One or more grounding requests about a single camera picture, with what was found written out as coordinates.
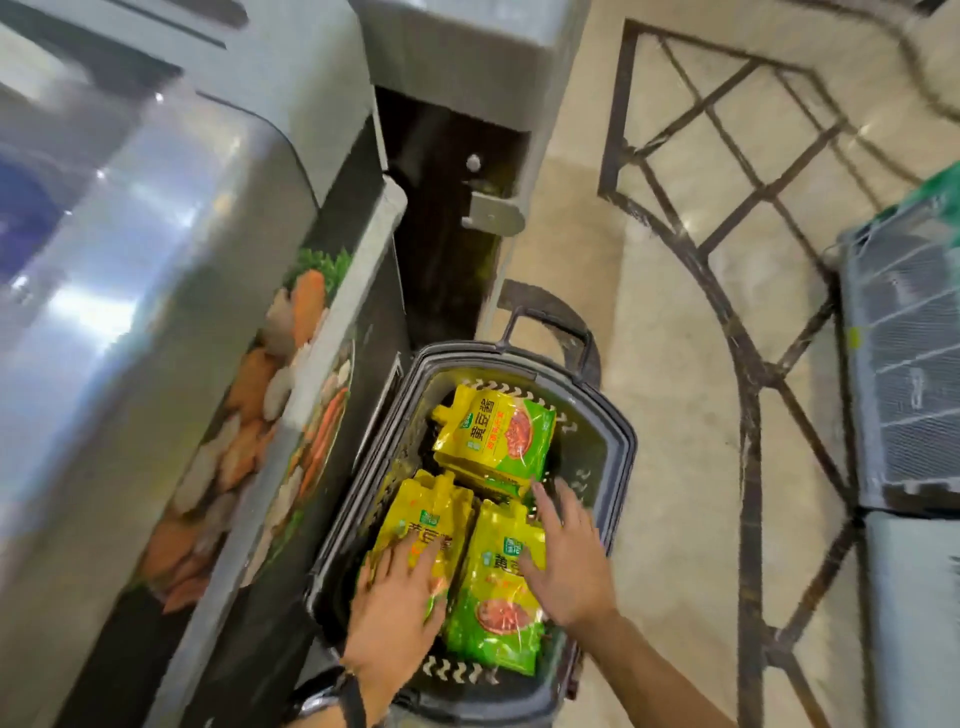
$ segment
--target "plastic package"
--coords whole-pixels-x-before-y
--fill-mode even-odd
[[[432,417],[443,426],[434,457],[472,484],[523,497],[542,477],[556,424],[545,406],[462,384],[453,404]]]
[[[454,485],[453,473],[446,472],[434,477],[427,471],[417,471],[416,475],[400,484],[396,499],[377,535],[371,558],[375,562],[393,541],[416,530],[420,535],[410,554],[412,568],[429,544],[435,539],[444,539],[444,547],[437,555],[431,572],[434,579],[433,596],[437,597],[446,592],[453,581],[467,544],[472,518],[473,493]]]
[[[534,675],[543,610],[519,572],[516,558],[525,547],[542,569],[546,540],[541,527],[527,522],[526,506],[485,500],[444,637],[447,647],[481,665]]]

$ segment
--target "tiled floor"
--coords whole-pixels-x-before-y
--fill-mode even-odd
[[[593,0],[506,267],[639,436],[623,610],[745,728],[871,723],[832,246],[960,158],[960,3],[836,2]],[[629,721],[588,666],[559,725]]]

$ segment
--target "metal bracket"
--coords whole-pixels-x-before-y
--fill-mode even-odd
[[[526,210],[518,197],[504,199],[484,192],[470,195],[470,214],[462,219],[465,228],[513,237],[527,227]]]

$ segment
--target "left hand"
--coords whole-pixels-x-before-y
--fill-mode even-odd
[[[430,571],[443,539],[434,540],[410,569],[417,537],[417,532],[411,531],[387,548],[372,582],[373,564],[367,557],[350,607],[341,663],[360,681],[370,725],[386,716],[394,695],[417,672],[446,616],[446,598],[439,596],[429,619],[423,621],[431,595]]]

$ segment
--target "gray crate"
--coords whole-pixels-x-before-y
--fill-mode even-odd
[[[960,510],[960,167],[840,236],[860,502]]]

